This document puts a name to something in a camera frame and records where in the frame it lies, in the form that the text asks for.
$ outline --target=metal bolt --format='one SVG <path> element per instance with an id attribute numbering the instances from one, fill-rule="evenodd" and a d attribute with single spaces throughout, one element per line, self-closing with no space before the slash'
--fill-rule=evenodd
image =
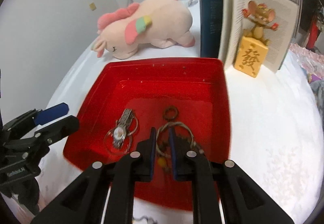
<path id="1" fill-rule="evenodd" d="M 27 152 L 23 153 L 21 157 L 22 157 L 23 159 L 26 159 L 26 158 L 28 157 L 28 153 L 27 153 Z"/>
<path id="2" fill-rule="evenodd" d="M 100 167 L 102 167 L 102 162 L 99 162 L 99 161 L 94 162 L 94 163 L 92 164 L 92 167 L 93 167 L 94 169 L 99 169 Z"/>
<path id="3" fill-rule="evenodd" d="M 235 163 L 232 160 L 225 161 L 225 166 L 232 168 L 235 165 Z"/>
<path id="4" fill-rule="evenodd" d="M 197 153 L 195 151 L 188 151 L 187 152 L 187 156 L 188 157 L 191 157 L 192 158 L 192 157 L 196 157 L 196 155 L 197 155 Z"/>
<path id="5" fill-rule="evenodd" d="M 138 151 L 131 152 L 131 158 L 138 158 L 140 157 L 141 153 Z"/>

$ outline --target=red plastic bin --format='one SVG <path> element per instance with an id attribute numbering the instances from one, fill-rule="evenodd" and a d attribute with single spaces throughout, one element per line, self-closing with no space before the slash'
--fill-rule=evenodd
<path id="1" fill-rule="evenodd" d="M 107 64 L 90 89 L 77 115 L 80 129 L 70 135 L 63 154 L 85 170 L 95 161 L 111 163 L 104 136 L 115 126 L 125 108 L 133 109 L 139 128 L 130 151 L 150 135 L 151 127 L 164 125 L 163 111 L 179 110 L 177 121 L 192 130 L 210 161 L 228 159 L 230 116 L 223 65 L 214 58 L 157 58 Z M 185 134 L 182 128 L 177 133 Z M 161 206 L 192 210 L 192 188 L 176 182 L 157 165 L 151 183 L 136 183 L 135 197 Z"/>

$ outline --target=white table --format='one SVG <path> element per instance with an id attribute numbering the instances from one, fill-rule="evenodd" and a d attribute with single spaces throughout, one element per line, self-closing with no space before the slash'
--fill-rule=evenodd
<path id="1" fill-rule="evenodd" d="M 161 57 L 198 57 L 200 54 L 199 4 L 190 8 L 195 47 L 144 48 L 129 60 Z M 67 73 L 48 107 L 66 102 L 69 115 L 77 115 L 103 67 L 114 59 L 102 58 L 88 47 Z M 294 220 L 301 224 L 314 209 L 323 178 L 323 131 L 313 93 L 288 53 L 276 74 L 262 66 L 257 78 L 233 67 L 226 71 L 231 111 L 233 159 Z M 41 194 L 50 202 L 81 172 L 62 155 L 66 140 L 51 146 L 41 161 Z M 171 210 L 135 199 L 134 216 L 152 216 L 160 224 L 192 223 L 192 213 Z"/>

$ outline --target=brown ring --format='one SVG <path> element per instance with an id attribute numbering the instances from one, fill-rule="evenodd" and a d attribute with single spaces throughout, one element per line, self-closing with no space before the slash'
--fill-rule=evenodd
<path id="1" fill-rule="evenodd" d="M 168 117 L 168 116 L 167 116 L 167 113 L 168 113 L 170 110 L 173 110 L 173 111 L 175 112 L 175 114 L 174 114 L 174 116 Z M 178 117 L 178 115 L 179 115 L 179 111 L 178 111 L 178 109 L 177 109 L 175 106 L 171 105 L 171 106 L 167 107 L 167 108 L 164 110 L 164 112 L 163 112 L 163 119 L 165 119 L 165 120 L 167 120 L 167 121 L 173 121 L 176 117 Z"/>

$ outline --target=dark blue book cover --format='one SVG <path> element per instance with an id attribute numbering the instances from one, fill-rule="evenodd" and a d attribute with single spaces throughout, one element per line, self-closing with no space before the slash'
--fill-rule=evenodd
<path id="1" fill-rule="evenodd" d="M 200 0 L 200 56 L 218 58 L 223 22 L 223 0 Z"/>

